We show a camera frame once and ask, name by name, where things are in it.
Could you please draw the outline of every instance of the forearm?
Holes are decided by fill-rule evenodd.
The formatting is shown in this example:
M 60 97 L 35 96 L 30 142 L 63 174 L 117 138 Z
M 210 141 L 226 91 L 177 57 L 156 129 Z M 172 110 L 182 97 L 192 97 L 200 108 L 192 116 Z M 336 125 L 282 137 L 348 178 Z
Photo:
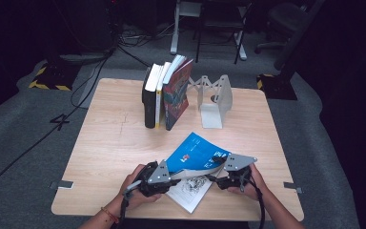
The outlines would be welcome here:
M 122 198 L 116 197 L 110 203 L 105 206 L 105 209 L 109 211 L 116 218 L 120 217 Z M 108 229 L 111 228 L 114 221 L 112 218 L 103 210 L 97 212 L 92 218 L 86 221 L 79 229 Z
M 263 191 L 263 202 L 275 228 L 304 228 L 269 189 Z

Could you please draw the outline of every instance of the person's left hand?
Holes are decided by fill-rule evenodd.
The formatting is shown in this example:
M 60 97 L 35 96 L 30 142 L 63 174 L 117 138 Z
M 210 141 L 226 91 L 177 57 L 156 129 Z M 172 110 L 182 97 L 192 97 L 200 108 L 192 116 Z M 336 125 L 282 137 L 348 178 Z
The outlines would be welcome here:
M 127 189 L 127 187 L 132 184 L 132 182 L 134 181 L 134 179 L 138 176 L 139 172 L 141 172 L 141 170 L 145 167 L 145 165 L 143 164 L 139 164 L 134 171 L 132 172 L 132 174 L 127 175 L 126 179 L 124 180 L 123 184 L 121 185 L 120 191 L 117 194 L 116 198 L 123 198 L 123 192 Z M 138 207 L 139 205 L 143 204 L 143 203 L 151 203 L 151 202 L 155 202 L 158 199 L 160 199 L 162 197 L 161 194 L 155 194 L 153 196 L 150 197 L 145 197 L 141 192 L 139 192 L 139 190 L 135 189 L 132 191 L 132 198 L 129 201 L 129 206 L 127 207 L 128 210 L 134 209 L 136 207 Z

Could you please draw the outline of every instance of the gray carpet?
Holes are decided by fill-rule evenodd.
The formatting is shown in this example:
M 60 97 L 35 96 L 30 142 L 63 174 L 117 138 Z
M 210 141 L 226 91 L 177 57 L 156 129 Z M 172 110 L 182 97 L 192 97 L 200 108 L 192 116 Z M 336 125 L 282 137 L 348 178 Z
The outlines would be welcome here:
M 178 53 L 192 56 L 195 44 L 192 32 L 181 33 Z M 221 47 L 204 49 L 193 77 L 207 75 L 211 80 L 227 74 L 233 87 L 256 89 L 260 73 L 277 73 L 273 61 L 277 51 L 253 53 L 263 34 L 247 34 L 244 40 L 246 61 L 234 65 L 234 52 Z M 169 36 L 145 46 L 125 48 L 147 63 L 171 61 Z M 20 93 L 0 106 L 0 172 L 14 159 L 48 133 L 50 120 L 69 114 L 91 85 L 84 82 L 93 76 L 96 64 L 84 66 L 74 82 L 74 91 L 29 89 L 28 86 L 44 60 L 34 71 L 18 81 Z M 146 66 L 117 50 L 103 67 L 99 77 L 143 79 Z M 330 138 L 319 121 L 320 100 L 299 75 L 292 79 L 298 101 L 269 99 L 284 153 L 295 184 L 304 191 L 299 195 L 307 228 L 359 228 L 352 191 Z M 83 107 L 89 106 L 89 100 Z M 48 186 L 61 179 L 73 145 L 86 115 L 76 110 L 61 131 L 47 138 L 25 154 L 0 177 L 0 228 L 76 228 L 88 217 L 56 216 L 51 212 L 55 191 Z M 257 228 L 258 222 L 251 222 Z M 265 228 L 274 228 L 270 222 Z

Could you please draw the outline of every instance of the blue book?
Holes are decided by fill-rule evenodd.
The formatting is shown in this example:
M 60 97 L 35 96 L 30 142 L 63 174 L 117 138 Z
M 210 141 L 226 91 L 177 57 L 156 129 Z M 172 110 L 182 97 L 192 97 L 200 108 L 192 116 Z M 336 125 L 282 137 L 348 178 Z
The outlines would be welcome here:
M 221 149 L 203 137 L 191 133 L 166 160 L 172 179 L 198 177 L 214 173 L 223 163 L 213 161 L 213 156 L 228 156 L 230 152 Z

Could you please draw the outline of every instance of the bracelet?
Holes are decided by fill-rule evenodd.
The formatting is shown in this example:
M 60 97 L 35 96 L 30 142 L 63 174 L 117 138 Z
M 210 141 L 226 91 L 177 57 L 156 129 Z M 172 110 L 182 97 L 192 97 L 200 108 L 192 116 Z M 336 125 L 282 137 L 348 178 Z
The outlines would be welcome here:
M 109 217 L 110 219 L 112 219 L 115 223 L 118 223 L 119 221 L 119 218 L 115 217 L 112 213 L 109 212 L 109 210 L 107 210 L 106 208 L 102 207 L 101 210 L 103 212 L 105 212 Z

